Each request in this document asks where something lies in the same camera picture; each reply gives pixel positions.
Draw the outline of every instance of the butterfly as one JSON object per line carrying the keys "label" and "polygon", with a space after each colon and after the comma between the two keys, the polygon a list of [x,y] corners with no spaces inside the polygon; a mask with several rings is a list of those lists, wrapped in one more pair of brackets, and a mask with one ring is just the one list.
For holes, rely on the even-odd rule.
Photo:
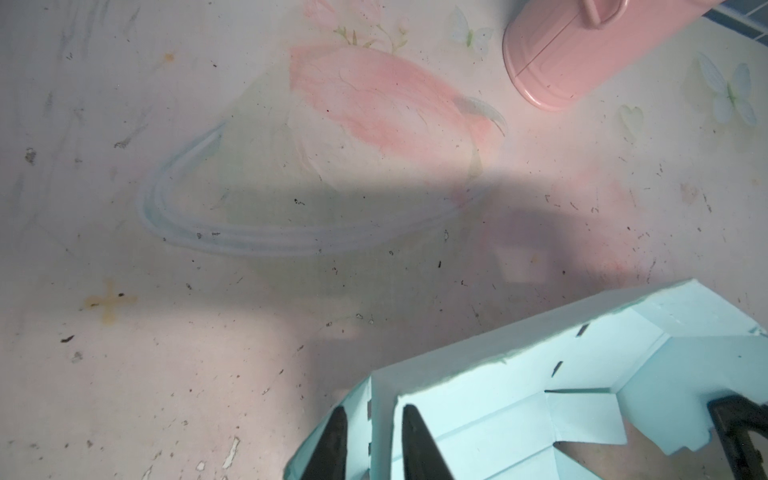
{"label": "butterfly", "polygon": [[493,28],[478,28],[470,30],[467,18],[459,7],[451,12],[451,39],[467,48],[474,48],[481,57],[488,53],[488,41],[493,35]]}
{"label": "butterfly", "polygon": [[755,111],[747,101],[747,97],[752,91],[752,81],[750,80],[750,68],[746,66],[746,63],[739,64],[730,81],[726,82],[723,74],[709,57],[700,52],[696,56],[705,82],[715,92],[715,98],[712,100],[715,120],[721,124],[728,123],[735,108],[744,119],[744,123],[751,127],[757,125]]}

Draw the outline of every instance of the black plastic part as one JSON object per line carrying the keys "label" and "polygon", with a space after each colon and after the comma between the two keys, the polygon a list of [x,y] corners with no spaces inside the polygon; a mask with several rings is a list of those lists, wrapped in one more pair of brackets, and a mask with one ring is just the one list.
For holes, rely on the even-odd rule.
{"label": "black plastic part", "polygon": [[453,480],[419,409],[402,410],[402,464],[406,480]]}
{"label": "black plastic part", "polygon": [[328,420],[301,480],[345,480],[346,412],[337,406]]}
{"label": "black plastic part", "polygon": [[755,449],[750,431],[768,439],[768,406],[742,396],[728,396],[707,404],[735,480],[768,480],[763,456]]}

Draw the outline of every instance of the table surface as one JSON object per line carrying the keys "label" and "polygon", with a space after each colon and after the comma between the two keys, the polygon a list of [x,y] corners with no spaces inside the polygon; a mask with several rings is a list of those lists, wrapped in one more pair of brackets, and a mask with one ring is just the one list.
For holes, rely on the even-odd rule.
{"label": "table surface", "polygon": [[[768,326],[768,49],[700,19],[552,114],[504,68],[519,3],[472,5],[485,55],[432,0],[0,3],[0,477],[278,478],[371,369],[610,288]],[[563,448],[728,478],[628,429]]]}

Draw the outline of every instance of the bucket handle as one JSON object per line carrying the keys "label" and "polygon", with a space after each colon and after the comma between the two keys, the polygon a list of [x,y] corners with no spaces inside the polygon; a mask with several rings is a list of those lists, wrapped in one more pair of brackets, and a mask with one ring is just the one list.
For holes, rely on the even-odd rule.
{"label": "bucket handle", "polygon": [[627,6],[629,6],[629,0],[619,0],[619,7],[614,14],[605,20],[600,20],[598,7],[594,4],[594,0],[584,0],[584,7],[587,9],[587,16],[589,17],[589,22],[592,24],[592,28],[599,28],[600,30],[610,27],[615,21],[621,18],[624,12],[627,11]]}

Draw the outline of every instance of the white chip mark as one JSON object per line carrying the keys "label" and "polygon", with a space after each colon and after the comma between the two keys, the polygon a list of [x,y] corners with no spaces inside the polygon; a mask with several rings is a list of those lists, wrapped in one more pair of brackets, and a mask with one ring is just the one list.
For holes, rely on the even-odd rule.
{"label": "white chip mark", "polygon": [[228,469],[232,466],[232,461],[235,459],[235,454],[237,453],[237,446],[240,444],[240,439],[235,437],[235,439],[232,441],[232,448],[230,449],[230,454],[227,455],[227,459],[224,460],[224,465],[221,466],[224,470]]}

